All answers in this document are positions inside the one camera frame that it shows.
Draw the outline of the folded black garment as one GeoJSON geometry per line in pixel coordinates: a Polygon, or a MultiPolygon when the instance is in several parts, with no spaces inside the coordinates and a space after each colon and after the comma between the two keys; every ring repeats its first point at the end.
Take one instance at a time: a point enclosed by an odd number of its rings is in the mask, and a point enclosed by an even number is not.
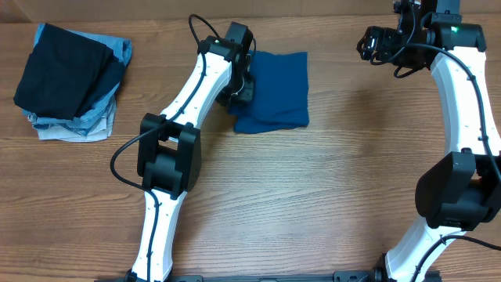
{"type": "Polygon", "coordinates": [[[107,45],[45,24],[13,100],[39,117],[71,120],[110,92],[124,71],[107,45]]]}

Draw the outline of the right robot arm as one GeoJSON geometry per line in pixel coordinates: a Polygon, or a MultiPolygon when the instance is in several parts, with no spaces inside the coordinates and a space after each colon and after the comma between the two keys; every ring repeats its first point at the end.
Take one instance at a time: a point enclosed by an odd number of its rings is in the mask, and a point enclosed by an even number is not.
{"type": "Polygon", "coordinates": [[[415,192],[418,213],[398,244],[367,274],[369,281],[438,281],[431,266],[456,240],[500,210],[500,135],[485,80],[486,40],[464,23],[458,1],[399,0],[398,26],[368,27],[357,44],[363,60],[390,63],[405,78],[427,69],[438,87],[445,155],[415,192]]]}

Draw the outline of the blue polo shirt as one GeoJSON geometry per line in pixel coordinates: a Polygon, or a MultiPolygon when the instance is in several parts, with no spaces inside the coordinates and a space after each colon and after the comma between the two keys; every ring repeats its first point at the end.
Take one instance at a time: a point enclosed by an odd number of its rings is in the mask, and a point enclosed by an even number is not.
{"type": "Polygon", "coordinates": [[[306,127],[308,114],[308,54],[257,51],[250,65],[255,79],[250,103],[231,106],[236,133],[257,134],[306,127]]]}

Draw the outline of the folded light blue jeans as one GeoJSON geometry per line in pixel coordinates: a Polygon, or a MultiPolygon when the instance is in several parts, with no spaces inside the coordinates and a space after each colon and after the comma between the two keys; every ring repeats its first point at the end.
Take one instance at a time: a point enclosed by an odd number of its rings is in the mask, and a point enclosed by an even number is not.
{"type": "MultiPolygon", "coordinates": [[[[35,34],[34,46],[36,45],[36,43],[38,43],[38,38],[40,37],[41,30],[43,29],[45,24],[49,23],[41,23],[38,25],[38,29],[35,34]]],[[[126,68],[132,58],[132,42],[129,39],[102,34],[89,34],[80,31],[70,32],[101,42],[110,47],[114,51],[114,55],[117,56],[119,60],[125,64],[126,71],[126,68]]],[[[30,111],[24,110],[22,108],[21,109],[23,110],[23,113],[29,118],[31,124],[36,130],[47,129],[50,125],[66,125],[69,128],[90,128],[100,117],[103,116],[112,100],[114,99],[116,101],[115,95],[117,93],[117,90],[120,88],[120,84],[121,81],[110,92],[94,102],[90,110],[86,111],[80,117],[76,117],[71,120],[51,117],[39,117],[37,114],[31,113],[30,111]]]]}

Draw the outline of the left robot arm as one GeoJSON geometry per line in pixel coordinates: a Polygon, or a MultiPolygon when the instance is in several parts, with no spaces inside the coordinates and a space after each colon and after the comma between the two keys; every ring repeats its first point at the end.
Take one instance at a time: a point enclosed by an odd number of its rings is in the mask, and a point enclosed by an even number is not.
{"type": "Polygon", "coordinates": [[[175,100],[140,125],[137,172],[145,193],[139,253],[127,281],[166,281],[173,269],[173,242],[182,202],[201,170],[200,128],[213,103],[248,104],[254,95],[249,53],[254,36],[232,22],[224,37],[197,44],[196,66],[175,100]]]}

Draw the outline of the folded white garment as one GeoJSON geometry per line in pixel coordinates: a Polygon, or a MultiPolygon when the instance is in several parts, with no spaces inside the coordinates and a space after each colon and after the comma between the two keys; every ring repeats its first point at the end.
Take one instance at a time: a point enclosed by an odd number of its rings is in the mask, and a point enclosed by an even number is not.
{"type": "Polygon", "coordinates": [[[71,143],[98,142],[113,133],[117,102],[113,99],[106,112],[90,128],[69,128],[66,125],[50,125],[47,129],[37,129],[40,140],[61,140],[71,143]]]}

